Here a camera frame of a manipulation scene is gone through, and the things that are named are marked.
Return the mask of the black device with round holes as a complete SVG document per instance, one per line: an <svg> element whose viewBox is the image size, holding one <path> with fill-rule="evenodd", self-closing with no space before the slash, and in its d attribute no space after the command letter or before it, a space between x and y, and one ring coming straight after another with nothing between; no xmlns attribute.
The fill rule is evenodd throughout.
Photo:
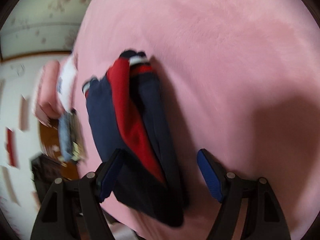
<svg viewBox="0 0 320 240"><path fill-rule="evenodd" d="M74 172L67 164L63 164L47 155L40 153L31 159L31 171L40 203L43 202L51 184L56 178L72 180Z"/></svg>

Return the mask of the brown wooden headboard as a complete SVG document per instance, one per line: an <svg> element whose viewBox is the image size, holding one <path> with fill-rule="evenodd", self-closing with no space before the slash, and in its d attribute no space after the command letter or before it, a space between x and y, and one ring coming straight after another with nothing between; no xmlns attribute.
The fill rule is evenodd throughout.
<svg viewBox="0 0 320 240"><path fill-rule="evenodd" d="M60 173L63 178L77 180L80 178L77 165L71 161L65 162L62 160L58 125L59 121L55 119L50 120L50 126L45 126L41 122L38 122L42 152L59 163Z"/></svg>

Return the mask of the pink fleece blanket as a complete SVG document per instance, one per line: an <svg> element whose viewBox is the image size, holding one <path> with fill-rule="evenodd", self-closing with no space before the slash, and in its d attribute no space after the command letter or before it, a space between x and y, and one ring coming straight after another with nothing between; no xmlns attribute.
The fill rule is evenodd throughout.
<svg viewBox="0 0 320 240"><path fill-rule="evenodd" d="M146 239L205 239L219 210L196 163L207 149L241 177L265 177L292 239L319 213L319 27L301 0L91 0L74 45L87 161L100 158L83 83L143 50L162 96L191 204L172 229L111 196L103 208Z"/></svg>

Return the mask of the folded blue denim garment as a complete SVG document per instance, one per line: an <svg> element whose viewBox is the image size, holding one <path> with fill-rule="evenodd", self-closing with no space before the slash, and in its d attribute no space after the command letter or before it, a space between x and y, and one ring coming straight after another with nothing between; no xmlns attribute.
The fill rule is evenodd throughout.
<svg viewBox="0 0 320 240"><path fill-rule="evenodd" d="M60 143L60 152L64 162L72 160L73 157L73 141L71 136L71 120L73 113L67 112L59 119L58 134Z"/></svg>

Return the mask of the pink pillow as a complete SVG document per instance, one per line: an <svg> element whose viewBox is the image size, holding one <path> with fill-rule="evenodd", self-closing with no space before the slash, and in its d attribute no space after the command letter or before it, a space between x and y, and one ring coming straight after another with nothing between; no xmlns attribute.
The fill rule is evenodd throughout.
<svg viewBox="0 0 320 240"><path fill-rule="evenodd" d="M52 119L59 119L71 109L70 98L63 98L57 91L57 84L67 57L59 60L50 60L40 69L36 80L32 100L32 114L44 126L50 127Z"/></svg>

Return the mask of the white pillow with blue label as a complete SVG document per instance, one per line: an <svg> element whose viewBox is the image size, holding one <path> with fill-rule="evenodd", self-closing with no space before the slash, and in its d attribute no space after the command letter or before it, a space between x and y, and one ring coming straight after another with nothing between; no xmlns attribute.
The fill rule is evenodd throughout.
<svg viewBox="0 0 320 240"><path fill-rule="evenodd" d="M72 110L77 73L74 55L71 54L62 60L57 77L56 94L61 111L70 112Z"/></svg>

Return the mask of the red and navy jacket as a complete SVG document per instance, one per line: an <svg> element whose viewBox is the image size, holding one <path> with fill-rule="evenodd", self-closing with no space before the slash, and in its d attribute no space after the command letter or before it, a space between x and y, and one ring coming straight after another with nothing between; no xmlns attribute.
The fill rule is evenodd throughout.
<svg viewBox="0 0 320 240"><path fill-rule="evenodd" d="M188 190L172 142L159 78L143 51L126 50L101 78L82 87L93 140L103 162L123 152L111 194L173 228L183 225Z"/></svg>

